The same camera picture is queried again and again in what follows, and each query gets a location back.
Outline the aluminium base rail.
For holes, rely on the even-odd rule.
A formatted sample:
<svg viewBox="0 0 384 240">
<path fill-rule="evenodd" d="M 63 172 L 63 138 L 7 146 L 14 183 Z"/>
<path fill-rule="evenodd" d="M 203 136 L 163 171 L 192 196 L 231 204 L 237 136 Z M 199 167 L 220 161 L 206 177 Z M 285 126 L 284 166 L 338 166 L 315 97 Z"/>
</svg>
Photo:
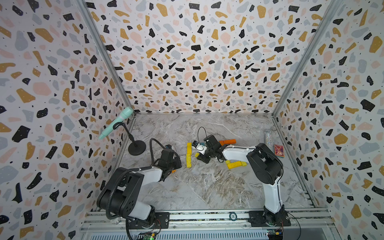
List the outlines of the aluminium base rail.
<svg viewBox="0 0 384 240">
<path fill-rule="evenodd" d="M 103 211 L 89 212 L 80 228 L 81 240 L 339 240 L 324 208 L 287 209 L 282 223 L 262 222 L 262 210 L 165 210 L 142 228 L 137 221 L 108 220 Z"/>
</svg>

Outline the black microphone stand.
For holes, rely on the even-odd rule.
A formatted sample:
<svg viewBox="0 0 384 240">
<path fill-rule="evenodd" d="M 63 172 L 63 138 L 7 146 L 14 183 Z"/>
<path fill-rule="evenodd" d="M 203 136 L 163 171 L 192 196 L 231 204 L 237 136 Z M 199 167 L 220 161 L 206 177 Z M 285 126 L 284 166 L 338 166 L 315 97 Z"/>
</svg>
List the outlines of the black microphone stand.
<svg viewBox="0 0 384 240">
<path fill-rule="evenodd" d="M 131 141 L 130 145 L 128 146 L 129 154 L 132 156 L 139 156 L 142 153 L 144 153 L 147 147 L 145 142 L 140 140 L 135 140 L 134 136 L 130 133 L 125 123 L 116 124 L 115 130 L 120 126 L 122 126 L 126 130 L 129 140 Z"/>
</svg>

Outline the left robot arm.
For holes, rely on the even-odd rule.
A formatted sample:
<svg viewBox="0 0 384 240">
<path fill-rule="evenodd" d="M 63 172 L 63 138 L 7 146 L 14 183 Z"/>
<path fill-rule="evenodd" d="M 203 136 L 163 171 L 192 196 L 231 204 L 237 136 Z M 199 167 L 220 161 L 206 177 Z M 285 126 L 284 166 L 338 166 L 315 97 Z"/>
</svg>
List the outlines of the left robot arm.
<svg viewBox="0 0 384 240">
<path fill-rule="evenodd" d="M 141 187 L 164 181 L 172 171 L 182 167 L 180 156 L 164 148 L 153 166 L 126 169 L 119 167 L 112 174 L 97 199 L 97 207 L 106 211 L 109 220 L 137 220 L 146 228 L 155 222 L 155 207 L 138 201 Z"/>
</svg>

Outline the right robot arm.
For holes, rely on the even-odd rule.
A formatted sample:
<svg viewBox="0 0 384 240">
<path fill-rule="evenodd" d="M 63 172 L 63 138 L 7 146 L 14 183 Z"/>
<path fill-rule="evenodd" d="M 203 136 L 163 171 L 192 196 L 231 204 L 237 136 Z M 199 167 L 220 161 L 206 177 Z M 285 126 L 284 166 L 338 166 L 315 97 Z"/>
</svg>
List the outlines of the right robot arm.
<svg viewBox="0 0 384 240">
<path fill-rule="evenodd" d="M 263 183 L 265 196 L 264 213 L 252 217 L 250 223 L 268 226 L 284 226 L 286 211 L 281 200 L 280 179 L 284 174 L 282 162 L 264 143 L 255 147 L 239 147 L 221 144 L 215 136 L 209 135 L 203 143 L 194 141 L 192 147 L 199 153 L 196 158 L 209 163 L 213 158 L 225 162 L 234 161 L 251 166 L 256 178 Z"/>
</svg>

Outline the yellow block front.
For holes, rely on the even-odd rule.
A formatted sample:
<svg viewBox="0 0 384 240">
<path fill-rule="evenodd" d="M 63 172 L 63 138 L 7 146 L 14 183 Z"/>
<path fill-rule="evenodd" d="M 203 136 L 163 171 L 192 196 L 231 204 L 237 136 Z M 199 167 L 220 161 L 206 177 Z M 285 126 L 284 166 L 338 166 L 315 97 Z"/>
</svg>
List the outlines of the yellow block front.
<svg viewBox="0 0 384 240">
<path fill-rule="evenodd" d="M 230 170 L 234 169 L 234 168 L 242 167 L 242 166 L 243 166 L 243 163 L 241 161 L 237 161 L 237 162 L 233 162 L 233 163 L 231 163 L 231 162 L 227 163 L 227 167 Z"/>
</svg>

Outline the glitter tube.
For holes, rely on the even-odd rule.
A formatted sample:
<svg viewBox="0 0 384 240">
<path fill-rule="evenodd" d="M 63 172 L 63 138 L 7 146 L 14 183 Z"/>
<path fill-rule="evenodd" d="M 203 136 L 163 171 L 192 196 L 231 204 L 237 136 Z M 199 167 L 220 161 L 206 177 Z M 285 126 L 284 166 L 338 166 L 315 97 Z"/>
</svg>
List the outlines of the glitter tube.
<svg viewBox="0 0 384 240">
<path fill-rule="evenodd" d="M 265 144 L 271 151 L 274 149 L 273 136 L 270 129 L 265 130 Z"/>
</svg>

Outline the mint green microphone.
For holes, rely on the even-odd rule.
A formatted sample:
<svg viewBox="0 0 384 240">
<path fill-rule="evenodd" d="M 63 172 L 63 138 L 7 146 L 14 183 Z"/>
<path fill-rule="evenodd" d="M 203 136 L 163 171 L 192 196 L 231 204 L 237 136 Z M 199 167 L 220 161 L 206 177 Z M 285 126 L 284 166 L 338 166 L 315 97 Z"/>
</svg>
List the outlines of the mint green microphone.
<svg viewBox="0 0 384 240">
<path fill-rule="evenodd" d="M 113 130 L 115 130 L 115 125 L 123 123 L 126 119 L 128 119 L 134 110 L 130 107 L 126 107 L 122 110 L 122 112 L 100 133 L 99 140 L 107 137 Z"/>
</svg>

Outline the pink card box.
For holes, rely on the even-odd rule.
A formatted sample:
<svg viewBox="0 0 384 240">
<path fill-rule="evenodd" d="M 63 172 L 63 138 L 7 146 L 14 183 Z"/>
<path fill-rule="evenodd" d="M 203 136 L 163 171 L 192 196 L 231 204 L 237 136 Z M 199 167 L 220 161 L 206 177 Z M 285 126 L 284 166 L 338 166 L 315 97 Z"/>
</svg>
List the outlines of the pink card box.
<svg viewBox="0 0 384 240">
<path fill-rule="evenodd" d="M 284 158 L 285 157 L 284 146 L 282 146 L 282 145 L 274 145 L 274 153 L 275 153 L 275 155 L 277 157 Z"/>
</svg>

